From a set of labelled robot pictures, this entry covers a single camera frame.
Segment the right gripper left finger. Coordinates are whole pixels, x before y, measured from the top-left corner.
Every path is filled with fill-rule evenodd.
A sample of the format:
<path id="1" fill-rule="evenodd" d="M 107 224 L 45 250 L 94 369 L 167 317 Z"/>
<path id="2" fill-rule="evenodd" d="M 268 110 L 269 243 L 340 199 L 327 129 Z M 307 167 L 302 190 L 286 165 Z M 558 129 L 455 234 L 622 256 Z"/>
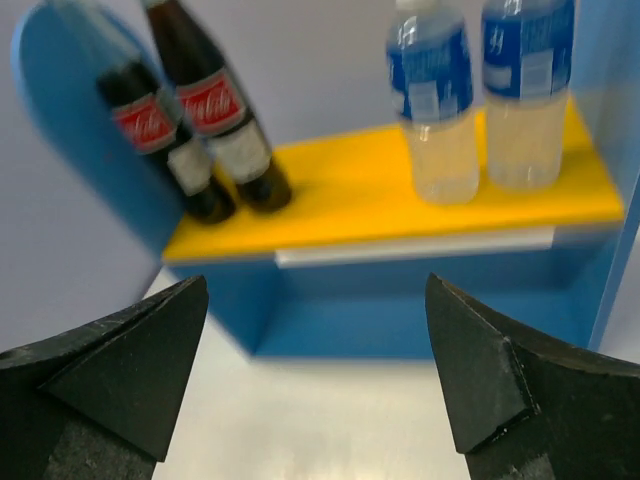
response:
<path id="1" fill-rule="evenodd" d="M 208 308 L 189 277 L 1 355 L 4 479 L 149 479 L 165 461 Z"/>

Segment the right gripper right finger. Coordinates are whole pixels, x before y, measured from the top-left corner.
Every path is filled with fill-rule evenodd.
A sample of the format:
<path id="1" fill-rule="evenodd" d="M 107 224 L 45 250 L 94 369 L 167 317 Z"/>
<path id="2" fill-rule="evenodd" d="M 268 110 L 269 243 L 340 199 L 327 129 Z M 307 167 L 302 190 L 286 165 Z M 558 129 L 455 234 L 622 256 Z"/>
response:
<path id="1" fill-rule="evenodd" d="M 435 274 L 430 343 L 473 479 L 636 479 L 639 366 L 573 346 Z"/>

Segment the Pocari Sweat bottle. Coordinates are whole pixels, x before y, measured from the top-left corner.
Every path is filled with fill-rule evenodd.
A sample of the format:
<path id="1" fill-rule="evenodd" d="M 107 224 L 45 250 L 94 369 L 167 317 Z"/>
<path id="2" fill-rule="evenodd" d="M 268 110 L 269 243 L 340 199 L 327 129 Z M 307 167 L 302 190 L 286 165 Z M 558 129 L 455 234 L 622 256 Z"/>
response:
<path id="1" fill-rule="evenodd" d="M 482 82 L 488 173 L 501 187 L 552 185 L 562 164 L 574 1 L 488 1 Z"/>
<path id="2" fill-rule="evenodd" d="M 446 1 L 397 1 L 386 60 L 414 190 L 429 203 L 469 202 L 478 191 L 480 170 L 462 13 Z"/>

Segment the blue and yellow shelf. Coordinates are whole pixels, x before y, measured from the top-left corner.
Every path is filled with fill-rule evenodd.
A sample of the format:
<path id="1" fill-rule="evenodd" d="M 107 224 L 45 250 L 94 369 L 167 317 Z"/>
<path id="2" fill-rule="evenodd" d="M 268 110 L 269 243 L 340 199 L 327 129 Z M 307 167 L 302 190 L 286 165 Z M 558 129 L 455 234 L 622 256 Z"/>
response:
<path id="1" fill-rule="evenodd" d="M 18 24 L 11 65 L 42 135 L 181 277 L 202 275 L 210 309 L 247 351 L 270 357 L 427 359 L 427 277 L 587 347 L 603 325 L 600 237 L 625 213 L 576 106 L 557 182 L 514 193 L 482 181 L 464 205 L 418 198 L 383 72 L 385 5 L 301 26 L 267 3 L 223 21 L 223 40 L 275 96 L 270 132 L 294 187 L 283 211 L 240 208 L 203 225 L 134 153 L 98 95 L 78 44 L 47 6 Z"/>

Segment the left cola glass bottle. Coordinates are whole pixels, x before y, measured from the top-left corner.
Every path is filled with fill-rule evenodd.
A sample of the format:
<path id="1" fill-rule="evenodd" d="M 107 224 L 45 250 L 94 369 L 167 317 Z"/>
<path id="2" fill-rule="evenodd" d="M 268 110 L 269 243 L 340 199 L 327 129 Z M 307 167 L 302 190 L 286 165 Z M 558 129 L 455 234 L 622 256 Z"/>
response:
<path id="1" fill-rule="evenodd" d="M 211 155 L 142 49 L 95 1 L 50 5 L 79 44 L 111 120 L 136 153 L 168 180 L 193 218 L 205 224 L 230 218 L 236 206 L 214 174 Z"/>

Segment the cola glass bottle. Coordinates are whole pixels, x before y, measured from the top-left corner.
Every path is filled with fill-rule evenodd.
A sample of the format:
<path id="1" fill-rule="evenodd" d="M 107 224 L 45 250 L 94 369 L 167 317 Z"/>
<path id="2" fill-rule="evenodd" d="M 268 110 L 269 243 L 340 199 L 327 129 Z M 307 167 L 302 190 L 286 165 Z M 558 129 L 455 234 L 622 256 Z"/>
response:
<path id="1" fill-rule="evenodd" d="M 211 155 L 142 49 L 95 1 L 50 5 L 79 44 L 111 120 L 136 153 L 168 180 L 193 218 L 205 224 L 230 218 L 236 206 L 214 174 Z"/>
<path id="2" fill-rule="evenodd" d="M 285 207 L 292 188 L 217 41 L 179 1 L 141 6 L 176 98 L 241 199 L 261 213 Z"/>

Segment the right cola glass bottle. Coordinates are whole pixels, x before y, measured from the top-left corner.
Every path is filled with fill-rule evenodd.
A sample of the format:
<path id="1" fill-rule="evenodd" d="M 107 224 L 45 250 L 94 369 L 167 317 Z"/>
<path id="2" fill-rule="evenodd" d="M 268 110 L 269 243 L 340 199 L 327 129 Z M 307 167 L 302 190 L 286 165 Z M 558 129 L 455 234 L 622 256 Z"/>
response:
<path id="1" fill-rule="evenodd" d="M 141 6 L 176 98 L 241 199 L 261 213 L 285 207 L 292 188 L 217 41 L 179 1 Z"/>

